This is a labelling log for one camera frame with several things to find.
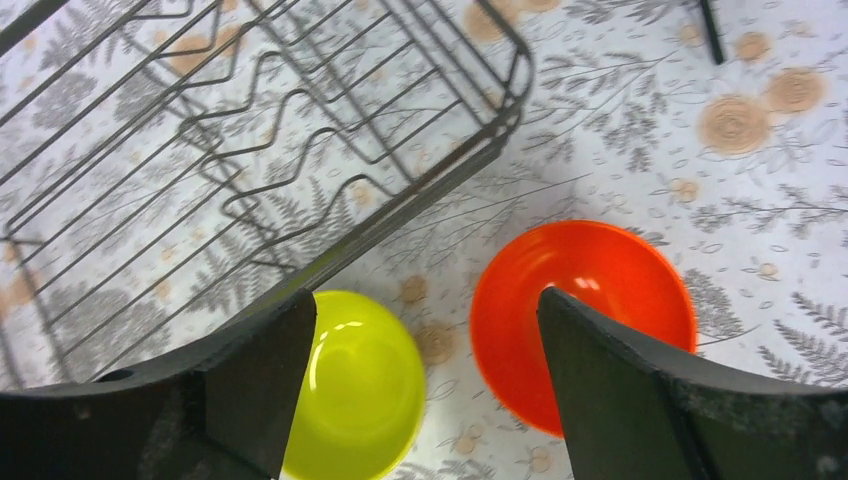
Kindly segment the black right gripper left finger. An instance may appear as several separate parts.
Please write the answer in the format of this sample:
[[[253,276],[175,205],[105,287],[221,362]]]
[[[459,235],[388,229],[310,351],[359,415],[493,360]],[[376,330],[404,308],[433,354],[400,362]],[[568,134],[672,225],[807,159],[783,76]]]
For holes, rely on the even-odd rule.
[[[302,290],[94,382],[3,393],[2,477],[278,477],[316,318]]]

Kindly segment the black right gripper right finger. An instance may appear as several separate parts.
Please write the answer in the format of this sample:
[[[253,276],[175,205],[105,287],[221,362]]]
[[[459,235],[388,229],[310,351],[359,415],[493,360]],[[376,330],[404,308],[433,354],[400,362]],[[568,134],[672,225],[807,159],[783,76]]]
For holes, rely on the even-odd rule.
[[[537,320],[578,479],[843,479],[847,393],[687,353],[545,289]]]

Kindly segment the yellow green bowl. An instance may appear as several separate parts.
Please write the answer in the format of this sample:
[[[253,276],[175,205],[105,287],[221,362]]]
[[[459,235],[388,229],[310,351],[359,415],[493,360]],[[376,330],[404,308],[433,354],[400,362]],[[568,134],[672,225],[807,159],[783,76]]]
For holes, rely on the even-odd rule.
[[[420,430],[426,373],[416,343],[360,293],[314,295],[317,320],[282,471],[291,479],[380,479]]]

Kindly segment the orange bowl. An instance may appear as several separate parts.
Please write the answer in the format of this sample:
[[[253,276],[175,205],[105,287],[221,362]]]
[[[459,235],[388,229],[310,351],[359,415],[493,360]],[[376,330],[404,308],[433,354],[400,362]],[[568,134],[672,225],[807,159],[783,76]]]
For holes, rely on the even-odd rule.
[[[590,220],[556,221],[520,234],[479,279],[470,338],[495,398],[545,433],[563,434],[536,319],[548,287],[681,350],[696,350],[695,309],[681,276],[637,234]]]

